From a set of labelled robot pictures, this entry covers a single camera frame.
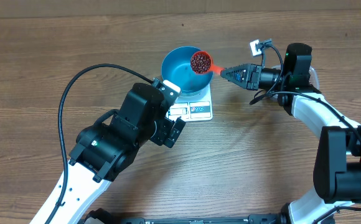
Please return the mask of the red scoop with blue handle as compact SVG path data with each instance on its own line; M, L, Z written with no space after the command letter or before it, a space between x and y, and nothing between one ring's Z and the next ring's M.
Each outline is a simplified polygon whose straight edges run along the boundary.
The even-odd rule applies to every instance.
M221 74L224 70L213 62L213 58L206 51L198 51L190 59L191 69L198 75L214 72Z

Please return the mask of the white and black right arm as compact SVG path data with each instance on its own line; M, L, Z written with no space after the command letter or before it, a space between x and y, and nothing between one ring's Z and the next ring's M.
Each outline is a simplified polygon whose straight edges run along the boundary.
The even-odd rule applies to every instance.
M263 91L251 105L276 96L287 114L319 139L312 189L278 214L249 215L249 223L333 223L341 210L361 212L361 124L337 111L312 84L311 61L311 47L293 43L279 69L247 63L220 71L246 90Z

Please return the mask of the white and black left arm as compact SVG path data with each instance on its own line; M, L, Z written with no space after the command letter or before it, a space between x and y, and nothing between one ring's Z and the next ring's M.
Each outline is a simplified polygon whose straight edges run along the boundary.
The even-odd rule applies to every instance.
M90 205L151 141L172 148L185 121L167 118L181 89L168 80L136 83L121 108L110 110L77 136L64 172L33 223L78 223Z

